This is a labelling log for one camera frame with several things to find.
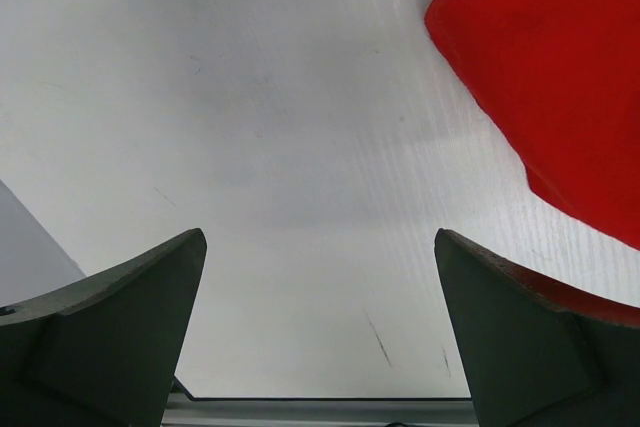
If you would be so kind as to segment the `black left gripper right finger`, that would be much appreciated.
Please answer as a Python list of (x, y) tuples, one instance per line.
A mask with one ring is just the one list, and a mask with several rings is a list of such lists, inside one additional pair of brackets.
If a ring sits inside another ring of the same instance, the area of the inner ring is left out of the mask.
[(636, 426), (639, 310), (441, 229), (434, 253), (482, 426)]

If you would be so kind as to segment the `red t shirt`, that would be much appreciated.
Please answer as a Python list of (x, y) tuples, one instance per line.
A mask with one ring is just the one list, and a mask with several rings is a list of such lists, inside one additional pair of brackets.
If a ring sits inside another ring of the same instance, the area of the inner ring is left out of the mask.
[(639, 0), (433, 0), (438, 51), (530, 189), (639, 244)]

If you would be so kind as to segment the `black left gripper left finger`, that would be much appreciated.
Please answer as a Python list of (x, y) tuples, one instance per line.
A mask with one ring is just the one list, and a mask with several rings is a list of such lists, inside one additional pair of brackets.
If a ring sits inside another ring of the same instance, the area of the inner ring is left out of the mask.
[(2, 425), (160, 425), (205, 257), (191, 229), (2, 307)]

